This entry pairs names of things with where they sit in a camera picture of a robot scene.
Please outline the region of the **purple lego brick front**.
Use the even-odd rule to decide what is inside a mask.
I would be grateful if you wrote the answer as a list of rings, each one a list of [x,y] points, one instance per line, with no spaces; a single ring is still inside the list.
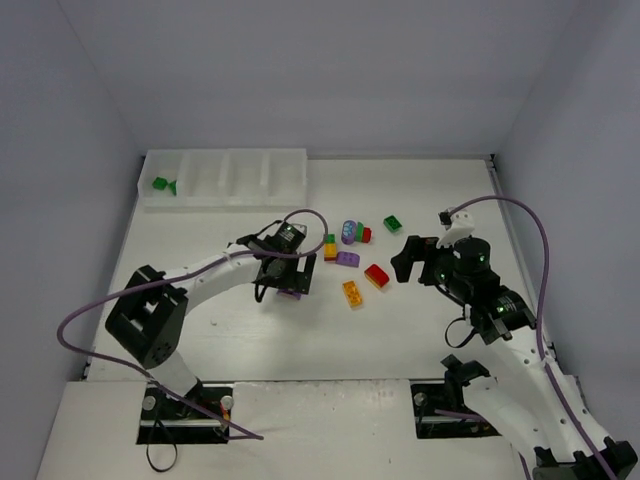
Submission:
[[[299,301],[301,299],[301,297],[302,297],[301,293],[295,292],[295,291],[292,291],[292,290],[287,290],[287,289],[280,289],[280,290],[277,291],[277,294],[279,296],[286,297],[286,298],[289,298],[289,299],[293,299],[293,300],[296,300],[296,301]]]

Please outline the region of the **orange lego brick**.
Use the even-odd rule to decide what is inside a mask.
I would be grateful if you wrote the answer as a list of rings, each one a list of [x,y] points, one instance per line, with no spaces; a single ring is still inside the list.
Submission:
[[[342,290],[351,309],[359,308],[363,305],[363,297],[355,281],[344,282]]]

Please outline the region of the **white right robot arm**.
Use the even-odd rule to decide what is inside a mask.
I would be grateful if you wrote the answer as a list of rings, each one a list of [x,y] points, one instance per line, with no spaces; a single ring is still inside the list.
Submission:
[[[464,319],[512,373],[519,403],[479,361],[443,360],[455,406],[473,411],[517,451],[529,479],[625,479],[638,462],[627,441],[615,440],[593,418],[575,382],[538,337],[524,299],[502,284],[490,265],[487,241],[467,237],[442,247],[437,237],[411,235],[392,258],[398,282],[415,263],[419,283],[448,294]]]

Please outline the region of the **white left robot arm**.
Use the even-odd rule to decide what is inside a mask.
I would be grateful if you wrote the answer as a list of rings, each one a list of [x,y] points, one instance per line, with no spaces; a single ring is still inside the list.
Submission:
[[[297,258],[261,254],[298,254],[306,233],[304,225],[282,221],[272,235],[242,237],[222,254],[185,267],[184,273],[192,276],[188,280],[119,298],[105,328],[154,380],[193,401],[201,395],[202,382],[177,351],[186,316],[200,304],[245,284],[254,286],[254,300],[258,303],[269,289],[307,294],[315,255],[300,271]],[[239,253],[246,249],[260,253],[241,256]]]

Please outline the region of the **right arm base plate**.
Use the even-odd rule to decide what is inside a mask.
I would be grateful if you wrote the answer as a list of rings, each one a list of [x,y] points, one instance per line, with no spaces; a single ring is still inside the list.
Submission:
[[[486,422],[471,419],[473,412],[456,406],[443,380],[411,381],[411,405],[419,440],[478,439],[497,437]]]

